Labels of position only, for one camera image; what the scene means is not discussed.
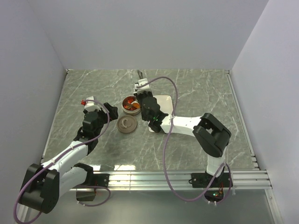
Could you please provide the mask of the orange fried food piece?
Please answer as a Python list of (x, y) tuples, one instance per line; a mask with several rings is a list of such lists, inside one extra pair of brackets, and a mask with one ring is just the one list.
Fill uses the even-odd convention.
[(127, 110), (137, 110), (140, 108), (140, 105), (138, 103), (133, 104), (127, 104)]

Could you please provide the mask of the brown round lunch box lid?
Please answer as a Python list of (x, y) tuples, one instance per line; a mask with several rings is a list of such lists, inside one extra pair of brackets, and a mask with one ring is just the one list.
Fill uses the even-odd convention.
[(117, 129), (120, 133), (130, 134), (137, 128), (137, 120), (131, 115), (124, 115), (117, 121)]

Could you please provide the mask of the steel serving tongs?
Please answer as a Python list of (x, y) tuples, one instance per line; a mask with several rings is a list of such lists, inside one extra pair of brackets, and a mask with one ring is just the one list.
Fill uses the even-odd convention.
[(137, 70), (137, 74), (139, 80), (143, 79), (143, 73), (140, 70)]

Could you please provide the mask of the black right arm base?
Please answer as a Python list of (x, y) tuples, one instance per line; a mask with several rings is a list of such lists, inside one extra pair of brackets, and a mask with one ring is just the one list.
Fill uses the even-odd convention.
[(219, 177), (216, 177), (211, 181), (212, 176), (207, 172), (205, 173), (191, 173), (191, 179), (188, 181), (193, 188), (203, 188), (205, 189), (209, 184), (210, 187), (208, 191), (204, 194), (204, 199), (208, 203), (214, 203), (215, 205), (225, 200), (232, 187), (233, 180), (231, 173), (221, 172)]

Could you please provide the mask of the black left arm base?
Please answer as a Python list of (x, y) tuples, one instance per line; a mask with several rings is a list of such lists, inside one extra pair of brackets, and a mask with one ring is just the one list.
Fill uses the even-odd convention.
[[(77, 202), (85, 207), (96, 207), (106, 203), (111, 196), (111, 191), (108, 189), (110, 174), (95, 174), (93, 167), (83, 163), (77, 163), (74, 167), (83, 169), (87, 173), (85, 181), (75, 188), (93, 189), (92, 191), (76, 191)], [(85, 204), (84, 202), (92, 202), (95, 199), (98, 189), (106, 190), (108, 192), (107, 198), (98, 204)]]

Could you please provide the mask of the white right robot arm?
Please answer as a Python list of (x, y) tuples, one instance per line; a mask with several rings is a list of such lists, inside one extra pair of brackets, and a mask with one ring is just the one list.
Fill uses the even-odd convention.
[(136, 92), (134, 96), (140, 104), (142, 120), (148, 122), (149, 131), (195, 137), (207, 154), (206, 182), (213, 187), (221, 183), (222, 170), (217, 170), (224, 163), (231, 132), (210, 113), (198, 117), (172, 117), (171, 96), (154, 96), (150, 91)]

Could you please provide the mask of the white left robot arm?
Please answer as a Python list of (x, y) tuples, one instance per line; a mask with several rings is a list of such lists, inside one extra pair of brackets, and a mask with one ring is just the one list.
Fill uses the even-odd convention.
[(28, 167), (20, 193), (19, 204), (41, 213), (50, 213), (59, 198), (74, 187), (96, 188), (93, 168), (80, 162), (97, 146), (99, 137), (111, 121), (118, 119), (118, 109), (96, 100), (82, 101), (84, 119), (71, 144), (43, 164)]

